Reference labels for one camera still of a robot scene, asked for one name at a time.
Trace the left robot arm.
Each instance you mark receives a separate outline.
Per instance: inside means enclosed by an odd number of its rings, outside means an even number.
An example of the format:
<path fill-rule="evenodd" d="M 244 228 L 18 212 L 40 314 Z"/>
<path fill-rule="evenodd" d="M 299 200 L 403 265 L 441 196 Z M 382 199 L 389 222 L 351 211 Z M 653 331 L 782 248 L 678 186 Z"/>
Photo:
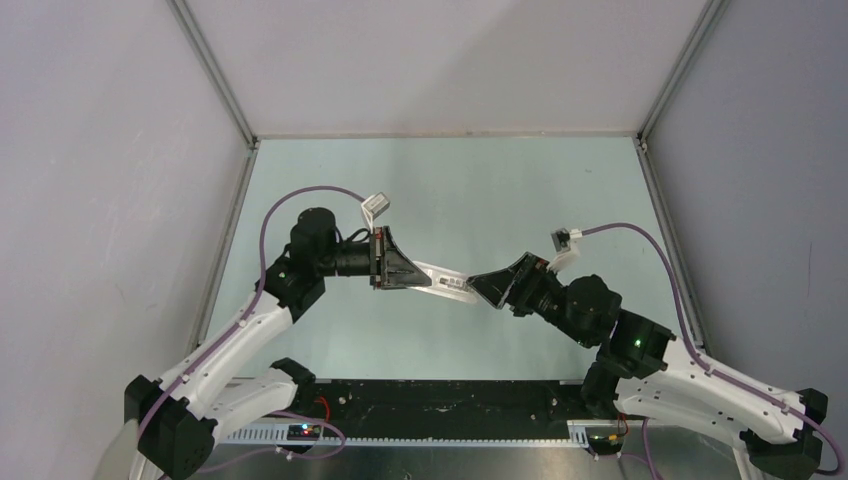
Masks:
<path fill-rule="evenodd" d="M 342 238 L 334 214 L 303 211 L 283 254 L 263 268 L 255 292 L 228 324 L 156 380 L 137 376 L 124 392 L 124 419 L 138 423 L 136 450 L 169 479 L 198 472 L 220 440 L 253 420 L 316 403 L 313 374 L 286 358 L 259 378 L 229 387 L 271 339 L 292 327 L 325 293 L 328 277 L 366 277 L 376 290 L 426 288 L 430 276 L 396 246 L 387 227 L 363 241 Z"/>

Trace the white battery cover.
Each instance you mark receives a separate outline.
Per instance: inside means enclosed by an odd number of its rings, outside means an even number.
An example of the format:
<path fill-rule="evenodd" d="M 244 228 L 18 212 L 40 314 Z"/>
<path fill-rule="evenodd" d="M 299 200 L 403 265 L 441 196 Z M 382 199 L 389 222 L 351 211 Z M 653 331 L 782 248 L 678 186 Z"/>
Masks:
<path fill-rule="evenodd" d="M 442 276 L 439 279 L 439 284 L 449 290 L 465 292 L 467 290 L 466 282 L 463 278 L 453 276 Z"/>

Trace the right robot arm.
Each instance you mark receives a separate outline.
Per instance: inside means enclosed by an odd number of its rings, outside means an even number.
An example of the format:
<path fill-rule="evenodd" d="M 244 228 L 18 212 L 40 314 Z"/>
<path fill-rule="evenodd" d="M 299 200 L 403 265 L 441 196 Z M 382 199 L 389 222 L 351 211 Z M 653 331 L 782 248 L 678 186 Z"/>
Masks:
<path fill-rule="evenodd" d="M 562 284 L 547 261 L 526 253 L 513 265 L 473 275 L 468 287 L 496 309 L 536 314 L 579 345 L 597 350 L 582 382 L 585 411 L 596 418 L 656 419 L 713 438 L 746 454 L 779 479 L 809 479 L 823 442 L 811 421 L 826 416 L 815 390 L 781 391 L 691 354 L 682 337 L 622 308 L 621 296 L 597 275 Z"/>

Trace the white AC remote control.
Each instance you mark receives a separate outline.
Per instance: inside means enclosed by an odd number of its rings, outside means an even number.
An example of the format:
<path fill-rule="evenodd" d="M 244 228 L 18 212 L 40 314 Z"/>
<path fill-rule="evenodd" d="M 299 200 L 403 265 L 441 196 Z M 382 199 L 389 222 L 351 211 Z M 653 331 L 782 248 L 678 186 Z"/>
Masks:
<path fill-rule="evenodd" d="M 469 278 L 467 274 L 417 260 L 414 261 L 414 265 L 425 273 L 431 281 L 429 286 L 414 287 L 414 290 L 466 304 L 478 302 L 478 295 L 467 283 Z"/>

